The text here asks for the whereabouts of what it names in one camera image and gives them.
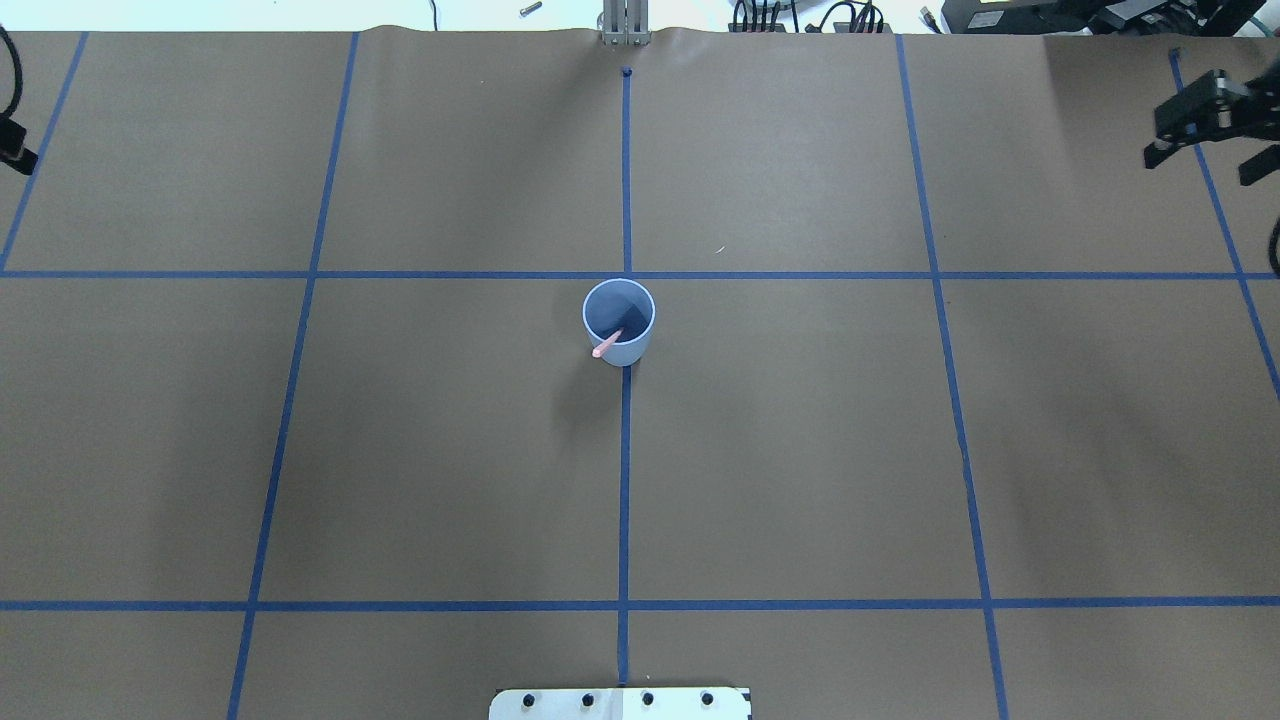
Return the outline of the second robot arm left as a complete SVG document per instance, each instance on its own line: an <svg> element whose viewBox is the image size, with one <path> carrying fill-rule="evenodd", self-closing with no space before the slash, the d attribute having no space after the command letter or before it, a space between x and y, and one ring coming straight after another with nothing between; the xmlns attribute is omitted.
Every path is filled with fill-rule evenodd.
<svg viewBox="0 0 1280 720"><path fill-rule="evenodd" d="M13 119L20 105L24 91L24 74L20 54L5 28L1 28L3 46L6 50L13 70L13 85L1 113L1 155L3 164L23 176L32 176L38 165L38 154L26 146L27 128ZM1156 108L1156 140L1143 151L1146 169L1155 169L1179 147L1189 143L1187 128L1199 127L1194 120L1196 102L1192 92L1184 88L1170 100Z"/></svg>

